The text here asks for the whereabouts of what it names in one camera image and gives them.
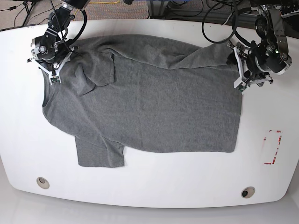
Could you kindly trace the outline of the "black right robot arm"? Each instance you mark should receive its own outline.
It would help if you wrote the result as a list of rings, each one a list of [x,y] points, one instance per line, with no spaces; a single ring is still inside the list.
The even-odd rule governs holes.
[[[58,9],[48,17],[48,28],[44,35],[32,39],[32,57],[27,62],[33,62],[44,73],[48,74],[50,84],[60,82],[60,71],[66,62],[70,61],[72,54],[80,55],[77,46],[73,46],[82,35],[87,25],[87,14],[85,11],[88,0],[64,0]],[[81,11],[84,17],[83,25],[74,38],[67,39],[68,26],[75,18],[71,12],[73,9]]]

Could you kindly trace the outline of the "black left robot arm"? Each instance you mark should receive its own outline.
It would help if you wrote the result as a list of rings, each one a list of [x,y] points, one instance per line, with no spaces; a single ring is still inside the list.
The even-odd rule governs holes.
[[[261,87],[265,82],[273,83],[271,74],[282,75],[292,64],[280,13],[281,4],[252,1],[250,9],[257,11],[255,31],[260,43],[248,42],[236,31],[237,17],[247,11],[245,8],[232,15],[232,29],[239,41],[228,43],[232,53],[227,64],[235,64],[238,68],[239,77],[234,81],[234,88],[240,92],[254,84]]]

